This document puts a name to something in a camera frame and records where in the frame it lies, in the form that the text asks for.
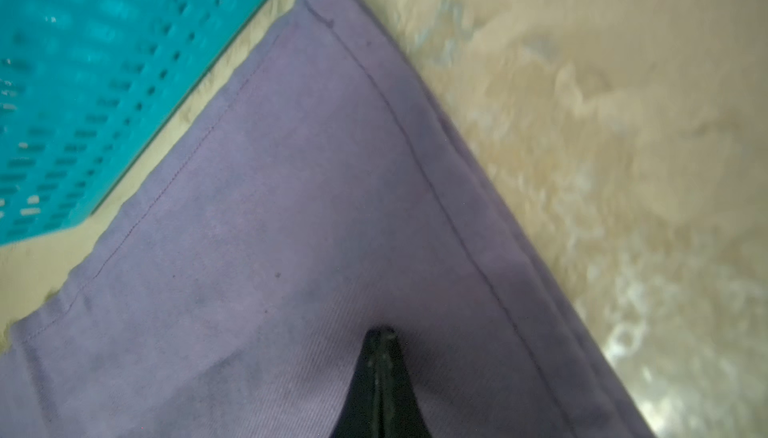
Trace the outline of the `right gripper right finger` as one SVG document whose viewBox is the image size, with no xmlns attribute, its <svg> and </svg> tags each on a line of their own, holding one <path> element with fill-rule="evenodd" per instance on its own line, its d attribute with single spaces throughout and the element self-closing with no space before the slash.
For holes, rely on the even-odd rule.
<svg viewBox="0 0 768 438">
<path fill-rule="evenodd" d="M 380 329 L 380 436 L 431 437 L 396 332 Z"/>
</svg>

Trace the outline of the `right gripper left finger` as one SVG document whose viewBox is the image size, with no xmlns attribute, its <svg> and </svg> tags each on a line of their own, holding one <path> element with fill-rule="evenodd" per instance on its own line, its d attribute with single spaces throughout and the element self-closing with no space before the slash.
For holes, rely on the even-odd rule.
<svg viewBox="0 0 768 438">
<path fill-rule="evenodd" d="M 343 407 L 331 432 L 333 438 L 382 436 L 378 374 L 381 339 L 381 328 L 369 330 L 364 337 Z"/>
</svg>

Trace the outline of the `purple trousers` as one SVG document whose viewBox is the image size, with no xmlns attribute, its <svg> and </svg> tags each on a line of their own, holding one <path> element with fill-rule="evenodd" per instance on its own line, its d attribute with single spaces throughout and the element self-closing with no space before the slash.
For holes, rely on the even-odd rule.
<svg viewBox="0 0 768 438">
<path fill-rule="evenodd" d="M 10 330 L 5 437 L 328 437 L 395 336 L 399 435 L 651 431 L 360 0 L 296 0 Z"/>
</svg>

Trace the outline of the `teal plastic basket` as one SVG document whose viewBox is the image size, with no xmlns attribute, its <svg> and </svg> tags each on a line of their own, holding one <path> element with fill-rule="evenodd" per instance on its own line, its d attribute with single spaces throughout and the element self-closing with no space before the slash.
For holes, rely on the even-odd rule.
<svg viewBox="0 0 768 438">
<path fill-rule="evenodd" d="M 1 0 L 1 241 L 86 220 L 266 0 Z"/>
</svg>

